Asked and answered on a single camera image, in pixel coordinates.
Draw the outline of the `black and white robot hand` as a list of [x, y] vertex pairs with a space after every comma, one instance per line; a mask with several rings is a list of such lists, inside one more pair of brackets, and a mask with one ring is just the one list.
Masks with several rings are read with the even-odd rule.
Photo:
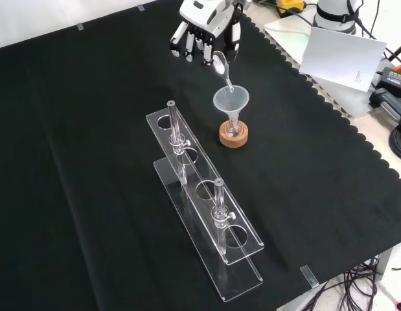
[[232, 62], [240, 48], [240, 19], [251, 3], [244, 0], [185, 0], [179, 9], [182, 21], [170, 39], [172, 55], [182, 56], [188, 62], [201, 55], [202, 66], [209, 68], [213, 64], [216, 40], [221, 36], [225, 41], [223, 53]]

